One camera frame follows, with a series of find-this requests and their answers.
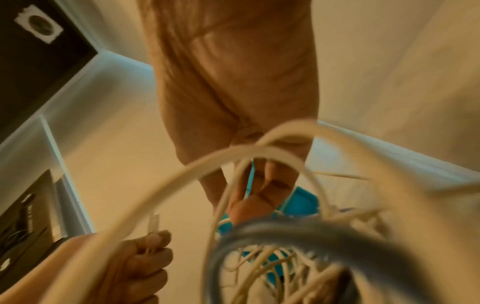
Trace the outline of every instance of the person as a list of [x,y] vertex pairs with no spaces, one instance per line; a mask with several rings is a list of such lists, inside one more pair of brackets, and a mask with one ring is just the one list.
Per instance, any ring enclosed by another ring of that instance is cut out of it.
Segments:
[[[138,0],[165,127],[178,159],[189,164],[230,145],[254,143],[275,126],[316,119],[317,59],[310,0]],[[305,160],[312,141],[277,146]],[[290,194],[298,173],[255,159],[228,208],[234,224],[270,214]],[[221,170],[200,180],[215,208],[226,179]],[[73,238],[0,297],[0,303],[39,302],[57,273],[91,235]],[[151,304],[167,282],[170,233],[125,241],[93,288],[88,304]],[[153,254],[145,254],[146,248]]]

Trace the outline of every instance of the gray cable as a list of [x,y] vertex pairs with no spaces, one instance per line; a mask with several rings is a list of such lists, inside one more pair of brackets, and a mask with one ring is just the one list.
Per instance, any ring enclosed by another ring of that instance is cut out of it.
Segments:
[[208,261],[206,293],[210,304],[220,304],[221,266],[233,250],[252,244],[293,246],[317,256],[328,257],[387,284],[420,303],[436,303],[421,279],[416,263],[392,245],[376,241],[347,227],[309,219],[262,219],[248,222],[226,234]]

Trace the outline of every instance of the hand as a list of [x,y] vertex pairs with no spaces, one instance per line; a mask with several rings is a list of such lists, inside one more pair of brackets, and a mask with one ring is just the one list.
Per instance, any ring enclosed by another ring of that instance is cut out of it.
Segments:
[[87,304],[155,304],[173,259],[168,231],[124,241],[90,292]]
[[[316,119],[319,83],[309,0],[138,0],[152,54],[165,127],[183,164],[230,145],[254,143],[275,126]],[[306,159],[310,140],[277,145]],[[255,160],[228,213],[234,224],[269,215],[298,174]],[[200,180],[213,204],[227,184],[221,170]]]

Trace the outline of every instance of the blue object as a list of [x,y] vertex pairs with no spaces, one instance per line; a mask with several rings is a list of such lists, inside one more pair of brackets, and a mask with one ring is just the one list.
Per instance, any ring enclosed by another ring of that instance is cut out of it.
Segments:
[[[254,172],[255,172],[255,168],[252,164],[250,176],[248,178],[248,184],[246,187],[245,197],[247,197],[250,194],[250,191],[252,189]],[[319,212],[319,201],[317,200],[317,197],[312,193],[306,191],[303,188],[297,187],[295,188],[291,196],[285,202],[283,202],[283,204],[280,205],[280,207],[278,207],[277,210],[281,211],[284,215],[287,215],[287,216],[304,217],[308,215],[317,214]],[[224,214],[222,219],[226,219],[228,217],[229,217],[228,215]],[[220,233],[220,235],[224,235],[225,233],[228,233],[232,229],[232,227],[233,227],[232,223],[223,224],[218,228],[218,232]],[[250,253],[249,251],[244,251],[242,253],[242,256],[247,256],[249,253]],[[268,258],[269,262],[276,261],[278,259],[279,258],[275,254],[272,254]],[[275,266],[275,270],[278,273],[280,280],[283,281],[284,272],[283,272],[282,266],[281,265]],[[267,273],[267,279],[273,286],[276,286],[275,275],[273,273]]]

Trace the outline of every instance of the pile of cables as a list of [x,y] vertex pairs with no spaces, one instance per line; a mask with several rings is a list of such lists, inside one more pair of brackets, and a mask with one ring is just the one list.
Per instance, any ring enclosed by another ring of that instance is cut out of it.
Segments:
[[[370,226],[368,219],[377,214],[378,209],[338,213],[328,204],[315,175],[299,158],[270,146],[292,136],[321,137],[350,157],[358,171],[376,186],[384,202],[382,207],[397,217],[400,244],[385,242]],[[321,216],[308,219],[278,217],[245,223],[234,227],[216,243],[215,233],[230,194],[254,158],[278,161],[303,174],[318,197]],[[366,145],[316,121],[302,120],[272,129],[255,145],[220,150],[185,167],[83,247],[58,276],[41,304],[80,303],[120,242],[144,216],[190,182],[237,161],[232,181],[220,199],[211,225],[203,265],[205,279],[202,280],[201,303],[223,302],[220,281],[224,259],[230,252],[248,246],[257,246],[250,247],[250,250],[258,252],[253,254],[255,260],[250,274],[236,287],[234,304],[247,302],[249,288],[256,278],[279,264],[284,265],[287,274],[290,263],[296,267],[296,274],[302,273],[303,268],[309,268],[309,272],[306,279],[296,275],[290,280],[284,275],[284,282],[277,284],[278,289],[283,286],[278,299],[285,304],[308,301],[320,285],[347,268],[352,272],[363,303],[380,303],[372,281],[389,285],[419,302],[478,303],[480,251],[473,241],[474,236],[468,227],[438,203],[441,196],[477,191],[478,186],[432,195],[421,189],[414,178]],[[278,254],[279,259],[265,264],[271,254]]]

